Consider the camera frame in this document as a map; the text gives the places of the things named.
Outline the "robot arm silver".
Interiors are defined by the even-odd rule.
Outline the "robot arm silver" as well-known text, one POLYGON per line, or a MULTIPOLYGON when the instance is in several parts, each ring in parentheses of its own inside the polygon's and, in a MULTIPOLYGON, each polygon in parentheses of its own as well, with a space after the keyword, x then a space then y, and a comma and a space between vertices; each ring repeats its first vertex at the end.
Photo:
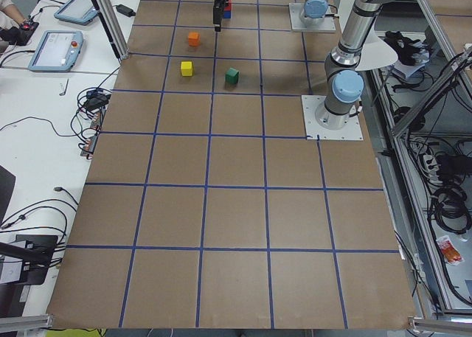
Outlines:
POLYGON ((299 18, 305 25, 318 24, 326 16, 328 8, 328 0, 305 0, 299 18))
POLYGON ((355 0, 338 45, 324 62, 328 92, 316 109, 316 121, 326 129, 339 130, 350 118, 350 109, 360 100, 364 80, 355 68, 361 50, 383 4, 394 0, 355 0))

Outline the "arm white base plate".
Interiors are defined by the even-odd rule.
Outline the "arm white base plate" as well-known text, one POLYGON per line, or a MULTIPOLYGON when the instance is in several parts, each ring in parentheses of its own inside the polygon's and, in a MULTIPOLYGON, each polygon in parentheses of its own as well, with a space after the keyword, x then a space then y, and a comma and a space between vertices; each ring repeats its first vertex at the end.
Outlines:
POLYGON ((336 31, 334 17, 304 17, 304 3, 290 3, 288 9, 290 13, 291 29, 295 32, 334 33, 336 31))
POLYGON ((324 95, 302 95, 305 138, 308 140, 362 141, 361 124, 353 105, 344 116, 325 108, 324 95))

